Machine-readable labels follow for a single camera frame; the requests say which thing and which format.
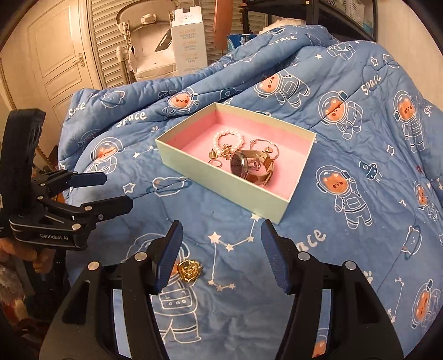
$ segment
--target white basket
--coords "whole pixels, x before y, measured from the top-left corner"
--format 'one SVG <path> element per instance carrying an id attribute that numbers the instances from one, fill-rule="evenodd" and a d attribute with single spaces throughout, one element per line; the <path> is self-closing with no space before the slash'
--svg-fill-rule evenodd
<path id="1" fill-rule="evenodd" d="M 360 26 L 363 26 L 365 6 L 358 0 L 344 0 L 346 15 Z"/>

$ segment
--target paw print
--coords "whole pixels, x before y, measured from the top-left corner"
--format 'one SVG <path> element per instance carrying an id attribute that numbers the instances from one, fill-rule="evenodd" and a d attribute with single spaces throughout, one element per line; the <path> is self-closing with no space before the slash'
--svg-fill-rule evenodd
<path id="1" fill-rule="evenodd" d="M 363 271 L 363 275 L 365 276 L 365 278 L 368 280 L 368 283 L 372 283 L 372 280 L 374 279 L 372 277 L 372 271 Z"/>

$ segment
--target bed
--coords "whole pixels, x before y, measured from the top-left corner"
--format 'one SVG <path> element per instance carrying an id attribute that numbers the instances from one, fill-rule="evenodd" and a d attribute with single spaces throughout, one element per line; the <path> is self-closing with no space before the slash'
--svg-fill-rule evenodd
<path id="1" fill-rule="evenodd" d="M 294 83 L 305 86 L 294 91 Z M 276 229 L 322 262 L 354 260 L 408 354 L 443 300 L 443 113 L 381 46 L 341 43 L 322 26 L 274 28 L 184 77 L 73 96 L 59 167 L 103 171 L 108 181 L 66 191 L 67 203 L 126 194 L 134 208 L 98 224 L 87 251 L 67 254 L 70 281 L 90 261 L 119 263 L 146 249 L 178 219 L 179 260 L 204 269 L 192 285 L 173 275 L 152 298 L 170 358 L 275 357 L 292 298 L 277 287 L 260 242 L 264 219 L 164 166 L 155 146 L 160 134 L 213 102 L 317 133 Z M 340 192 L 346 184 L 349 191 Z M 130 356 L 119 296 L 118 347 Z M 324 303 L 320 353 L 327 297 Z"/>

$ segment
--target watch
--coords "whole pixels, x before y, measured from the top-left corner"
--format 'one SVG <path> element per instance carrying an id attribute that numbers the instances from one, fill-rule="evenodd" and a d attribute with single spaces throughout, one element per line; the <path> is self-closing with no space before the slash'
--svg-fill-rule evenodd
<path id="1" fill-rule="evenodd" d="M 249 171 L 248 159 L 256 159 L 266 169 L 266 174 L 256 175 Z M 266 185 L 274 173 L 274 160 L 264 151 L 241 150 L 231 156 L 231 172 L 256 185 Z"/>

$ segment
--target screw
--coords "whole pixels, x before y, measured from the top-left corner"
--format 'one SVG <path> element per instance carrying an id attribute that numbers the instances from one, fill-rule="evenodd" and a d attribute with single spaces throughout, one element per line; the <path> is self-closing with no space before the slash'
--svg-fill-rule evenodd
<path id="1" fill-rule="evenodd" d="M 297 257 L 302 261 L 307 261 L 311 258 L 311 256 L 305 251 L 299 252 Z"/>
<path id="2" fill-rule="evenodd" d="M 137 261 L 143 261 L 147 257 L 148 256 L 146 255 L 146 253 L 142 252 L 142 251 L 134 255 L 134 259 L 137 260 Z"/>
<path id="3" fill-rule="evenodd" d="M 97 261 L 93 261 L 88 264 L 88 269 L 91 271 L 97 270 L 99 266 L 100 264 Z"/>
<path id="4" fill-rule="evenodd" d="M 353 261 L 346 261 L 345 266 L 348 270 L 355 270 L 357 265 Z"/>

